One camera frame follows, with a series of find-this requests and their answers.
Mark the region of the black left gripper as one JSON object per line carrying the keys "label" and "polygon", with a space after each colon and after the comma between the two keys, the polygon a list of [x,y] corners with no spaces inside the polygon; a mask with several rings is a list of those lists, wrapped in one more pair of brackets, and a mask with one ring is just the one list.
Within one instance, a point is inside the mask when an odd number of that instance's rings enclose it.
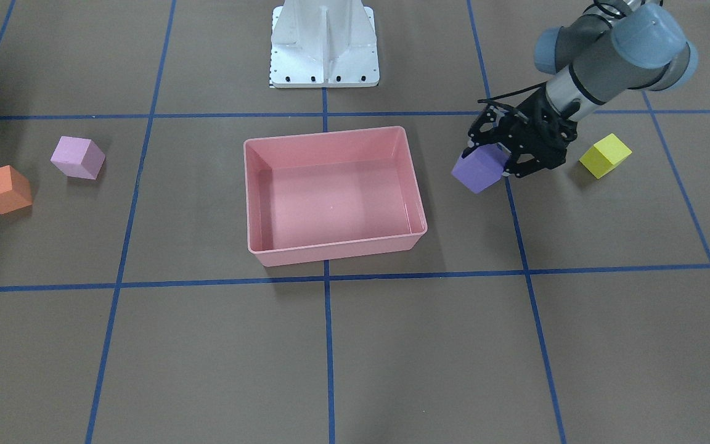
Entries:
{"label": "black left gripper", "polygon": [[544,86],[516,107],[500,103],[500,98],[479,99],[484,109],[467,132],[462,157],[488,144],[501,144],[508,155],[502,174],[518,179],[566,163],[568,146],[577,138],[573,117],[579,110],[578,99],[557,110]]}

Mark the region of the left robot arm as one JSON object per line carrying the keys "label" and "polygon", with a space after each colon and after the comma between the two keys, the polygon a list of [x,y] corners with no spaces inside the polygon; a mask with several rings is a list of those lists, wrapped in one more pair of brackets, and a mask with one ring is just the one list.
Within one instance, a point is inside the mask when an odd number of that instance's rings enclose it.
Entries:
{"label": "left robot arm", "polygon": [[580,121],[626,90],[687,83],[699,53],[660,1],[594,1],[571,25],[538,37],[534,64],[550,78],[516,106],[483,99],[460,162],[493,159],[499,174],[518,178],[558,168]]}

